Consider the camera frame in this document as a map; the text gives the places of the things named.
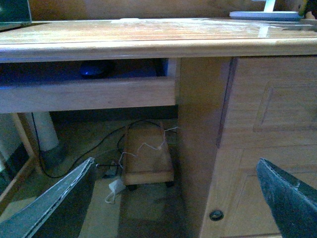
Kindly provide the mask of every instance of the desk drawer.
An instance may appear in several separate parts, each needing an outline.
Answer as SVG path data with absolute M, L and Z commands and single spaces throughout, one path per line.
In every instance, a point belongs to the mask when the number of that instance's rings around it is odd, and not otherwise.
M 102 79 L 82 79 L 80 61 L 2 64 L 0 113 L 175 105 L 176 74 L 147 77 L 147 69 L 131 67 L 149 61 L 117 60 L 119 77 Z
M 317 58 L 237 59 L 220 146 L 317 143 Z

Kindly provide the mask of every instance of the wooden desk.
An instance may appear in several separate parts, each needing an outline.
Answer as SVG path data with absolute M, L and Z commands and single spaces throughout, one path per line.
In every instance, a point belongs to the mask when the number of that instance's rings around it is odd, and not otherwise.
M 13 63 L 2 71 L 14 74 L 27 62 L 36 76 L 40 62 L 54 61 L 58 69 L 79 60 L 165 58 L 168 77 L 2 83 L 0 113 L 173 105 L 179 95 L 183 197 L 193 237 L 279 237 L 270 235 L 278 230 L 255 164 L 267 157 L 308 183 L 316 176 L 317 60 L 296 57 L 317 54 L 316 29 L 315 21 L 37 22 L 0 33 L 0 62 Z M 32 151 L 26 130 L 20 124 Z M 28 168 L 36 158 L 30 155 Z M 213 210 L 224 218 L 211 221 Z

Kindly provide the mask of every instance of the desk top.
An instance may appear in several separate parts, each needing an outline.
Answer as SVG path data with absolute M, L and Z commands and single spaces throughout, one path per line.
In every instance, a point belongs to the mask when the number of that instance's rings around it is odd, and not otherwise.
M 211 18 L 34 22 L 0 32 L 0 62 L 317 54 L 317 23 Z

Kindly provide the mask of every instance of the cabinet door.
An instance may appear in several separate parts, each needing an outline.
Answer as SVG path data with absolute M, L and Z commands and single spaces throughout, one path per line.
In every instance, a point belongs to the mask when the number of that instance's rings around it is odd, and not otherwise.
M 237 60 L 201 237 L 281 237 L 257 179 L 259 158 L 317 188 L 316 65 L 314 57 Z M 209 218 L 214 210 L 222 220 Z
M 221 147 L 317 142 L 317 58 L 237 60 Z

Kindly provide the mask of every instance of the caster wheel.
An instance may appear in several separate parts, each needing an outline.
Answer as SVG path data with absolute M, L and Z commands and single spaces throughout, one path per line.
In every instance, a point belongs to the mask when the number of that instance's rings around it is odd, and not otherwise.
M 127 185 L 127 188 L 129 189 L 129 191 L 134 191 L 138 188 L 138 186 L 136 184 L 133 185 Z
M 174 181 L 165 182 L 166 187 L 173 187 Z

